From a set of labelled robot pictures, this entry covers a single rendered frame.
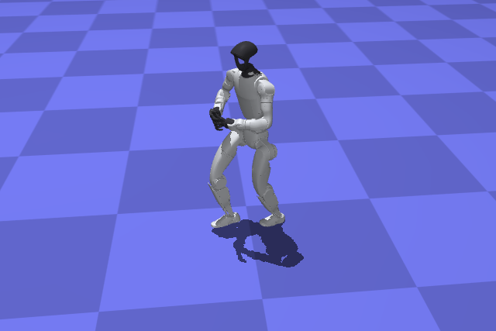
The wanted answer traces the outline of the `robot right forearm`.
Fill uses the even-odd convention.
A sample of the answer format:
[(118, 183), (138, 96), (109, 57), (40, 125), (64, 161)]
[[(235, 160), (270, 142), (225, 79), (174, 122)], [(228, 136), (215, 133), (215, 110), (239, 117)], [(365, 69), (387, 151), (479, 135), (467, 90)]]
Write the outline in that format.
[(214, 107), (219, 107), (219, 111), (221, 113), (221, 116), (222, 116), (222, 113), (223, 113), (223, 109), (224, 109), (224, 106), (226, 104), (226, 99), (220, 95), (220, 92), (221, 92), (222, 89), (220, 89), (216, 95), (216, 98), (215, 98), (215, 104), (214, 104)]

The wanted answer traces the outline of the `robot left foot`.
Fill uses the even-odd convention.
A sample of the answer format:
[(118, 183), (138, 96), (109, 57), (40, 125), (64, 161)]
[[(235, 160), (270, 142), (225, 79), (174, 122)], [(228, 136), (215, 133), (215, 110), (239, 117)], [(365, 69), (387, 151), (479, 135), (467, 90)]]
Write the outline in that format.
[(261, 219), (259, 221), (259, 223), (262, 226), (275, 226), (276, 224), (283, 223), (284, 220), (285, 220), (285, 216), (284, 216), (283, 213), (281, 213), (281, 217), (280, 218), (278, 218), (277, 215), (276, 215), (276, 217), (273, 216), (273, 215), (270, 215), (267, 218)]

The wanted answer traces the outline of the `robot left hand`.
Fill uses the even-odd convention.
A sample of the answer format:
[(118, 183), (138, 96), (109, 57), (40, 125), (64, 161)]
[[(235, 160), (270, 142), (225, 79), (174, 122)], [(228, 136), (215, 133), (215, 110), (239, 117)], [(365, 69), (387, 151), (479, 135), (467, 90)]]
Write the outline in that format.
[[(209, 110), (209, 115), (210, 115), (211, 118), (212, 118), (212, 111), (215, 111), (215, 110), (214, 109), (210, 109)], [(217, 121), (222, 123), (219, 126), (224, 126), (227, 129), (229, 128), (227, 126), (227, 124), (230, 124), (231, 125), (231, 124), (233, 124), (235, 122), (234, 119), (230, 119), (230, 118), (224, 119), (223, 117), (219, 116), (217, 113), (216, 113), (216, 118), (217, 119), (220, 118), (220, 120), (217, 120)]]

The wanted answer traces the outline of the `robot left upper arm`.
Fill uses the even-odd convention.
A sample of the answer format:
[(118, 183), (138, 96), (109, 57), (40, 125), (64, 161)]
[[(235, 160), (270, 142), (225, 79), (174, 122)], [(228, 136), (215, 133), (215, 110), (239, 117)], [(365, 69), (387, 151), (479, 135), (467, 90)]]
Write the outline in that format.
[(269, 129), (273, 122), (273, 97), (275, 93), (274, 85), (267, 80), (259, 80), (257, 92), (260, 96), (260, 109), (263, 113), (263, 117), (261, 119), (267, 120), (268, 125), (266, 129)]

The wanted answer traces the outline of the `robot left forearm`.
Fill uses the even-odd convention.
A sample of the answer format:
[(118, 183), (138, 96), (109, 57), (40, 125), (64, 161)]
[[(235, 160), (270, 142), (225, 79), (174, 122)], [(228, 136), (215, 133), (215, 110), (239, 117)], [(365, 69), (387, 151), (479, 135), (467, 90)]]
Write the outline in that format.
[(234, 119), (233, 124), (227, 124), (229, 130), (250, 130), (256, 132), (258, 130), (266, 129), (268, 122), (266, 119)]

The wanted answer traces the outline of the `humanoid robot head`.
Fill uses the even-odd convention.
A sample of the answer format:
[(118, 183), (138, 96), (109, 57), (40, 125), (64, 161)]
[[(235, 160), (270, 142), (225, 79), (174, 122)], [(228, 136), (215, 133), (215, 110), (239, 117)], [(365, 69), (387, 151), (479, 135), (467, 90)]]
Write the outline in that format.
[[(231, 54), (234, 55), (235, 62), (237, 68), (242, 71), (241, 75), (244, 78), (250, 78), (254, 76), (254, 74), (260, 72), (251, 64), (249, 63), (249, 59), (257, 53), (258, 49), (255, 46), (255, 44), (249, 42), (249, 41), (243, 41), (241, 43), (238, 43), (233, 47), (231, 50)], [(244, 60), (244, 64), (239, 63), (239, 59)], [(243, 72), (244, 71), (244, 72)], [(248, 75), (248, 73), (253, 72), (253, 75)], [(257, 74), (257, 75), (258, 75)]]

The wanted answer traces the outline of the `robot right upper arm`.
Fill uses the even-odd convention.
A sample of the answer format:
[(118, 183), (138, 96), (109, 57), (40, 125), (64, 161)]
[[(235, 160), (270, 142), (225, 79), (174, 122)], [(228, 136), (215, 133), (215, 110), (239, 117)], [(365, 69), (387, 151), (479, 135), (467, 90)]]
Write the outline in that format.
[(226, 101), (228, 101), (230, 97), (230, 90), (233, 88), (234, 83), (233, 83), (233, 75), (234, 73), (239, 70), (238, 68), (234, 68), (232, 70), (229, 70), (226, 72), (226, 78), (222, 84), (222, 90), (220, 92), (220, 95), (223, 96)]

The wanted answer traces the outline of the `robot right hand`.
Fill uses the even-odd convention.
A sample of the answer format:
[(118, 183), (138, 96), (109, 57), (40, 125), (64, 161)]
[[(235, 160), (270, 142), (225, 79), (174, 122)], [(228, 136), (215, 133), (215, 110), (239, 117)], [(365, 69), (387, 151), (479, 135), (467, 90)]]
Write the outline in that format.
[(223, 130), (223, 129), (220, 129), (220, 128), (222, 128), (222, 126), (218, 126), (218, 125), (220, 125), (222, 123), (217, 121), (217, 120), (220, 120), (220, 118), (218, 118), (218, 119), (216, 118), (216, 113), (219, 116), (221, 116), (221, 113), (219, 111), (219, 107), (215, 107), (214, 110), (215, 111), (212, 112), (212, 121), (214, 123), (215, 129), (218, 130), (218, 131), (221, 131), (221, 130)]

